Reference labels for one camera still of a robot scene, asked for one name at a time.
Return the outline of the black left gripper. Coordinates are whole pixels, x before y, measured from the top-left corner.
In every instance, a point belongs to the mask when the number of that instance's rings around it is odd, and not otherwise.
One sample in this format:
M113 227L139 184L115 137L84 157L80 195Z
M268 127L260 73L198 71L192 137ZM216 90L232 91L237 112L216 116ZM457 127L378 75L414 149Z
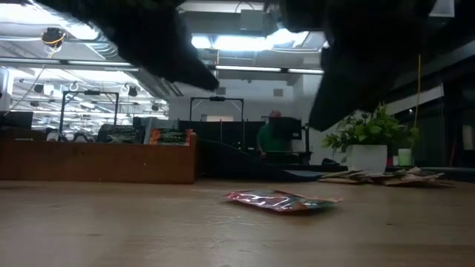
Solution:
M38 0L55 11L95 24L113 42L134 34L159 34L172 45L189 47L191 33L175 0ZM183 50L133 49L125 60L151 75L214 91L219 81L193 54Z

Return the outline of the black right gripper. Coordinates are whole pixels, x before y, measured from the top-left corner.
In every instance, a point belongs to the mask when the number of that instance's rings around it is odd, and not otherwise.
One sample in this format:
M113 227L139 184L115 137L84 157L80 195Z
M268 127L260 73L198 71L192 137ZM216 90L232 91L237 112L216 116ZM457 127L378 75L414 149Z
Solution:
M435 0L281 0L284 27L322 30L324 74L308 124L325 131L357 110L374 108L402 65L424 46Z

